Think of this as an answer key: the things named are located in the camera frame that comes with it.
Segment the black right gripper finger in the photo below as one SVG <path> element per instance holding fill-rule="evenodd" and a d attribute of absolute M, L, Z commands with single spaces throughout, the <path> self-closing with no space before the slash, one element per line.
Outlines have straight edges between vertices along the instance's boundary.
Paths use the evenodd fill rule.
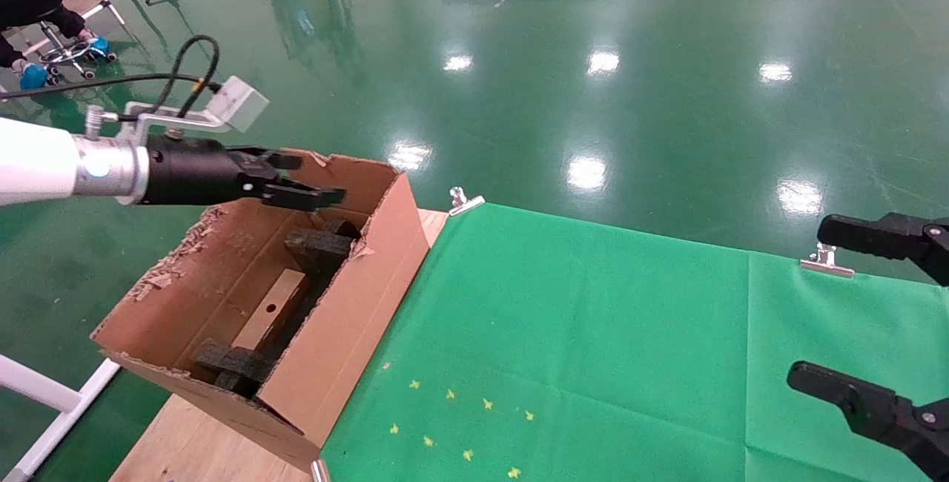
<path fill-rule="evenodd" d="M 839 214 L 821 220 L 817 239 L 861 254 L 910 260 L 937 285 L 948 285 L 948 219 L 887 213 L 876 221 Z"/>
<path fill-rule="evenodd" d="M 898 449 L 930 480 L 948 480 L 948 398 L 915 405 L 892 389 L 814 363 L 794 363 L 787 384 L 836 406 L 851 432 Z"/>

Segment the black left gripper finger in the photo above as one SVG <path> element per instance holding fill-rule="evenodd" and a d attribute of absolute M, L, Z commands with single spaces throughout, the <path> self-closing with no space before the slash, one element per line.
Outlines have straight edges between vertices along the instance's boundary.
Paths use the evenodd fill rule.
<path fill-rule="evenodd" d="M 309 187 L 302 182 L 285 177 L 266 180 L 263 185 L 257 185 L 257 198 L 262 204 L 289 209 L 289 211 L 315 212 L 341 204 L 345 196 L 344 188 Z"/>
<path fill-rule="evenodd" d="M 302 167 L 302 157 L 282 150 L 267 150 L 258 145 L 230 145 L 227 152 L 244 154 L 251 161 L 265 163 L 274 170 L 294 171 Z"/>

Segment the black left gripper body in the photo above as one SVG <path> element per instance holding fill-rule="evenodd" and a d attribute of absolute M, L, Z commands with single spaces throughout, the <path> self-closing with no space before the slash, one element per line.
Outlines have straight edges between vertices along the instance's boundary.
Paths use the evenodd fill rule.
<path fill-rule="evenodd" d="M 147 185 L 140 205 L 217 205 L 257 197 L 259 185 L 244 164 L 250 154 L 212 139 L 149 135 Z"/>

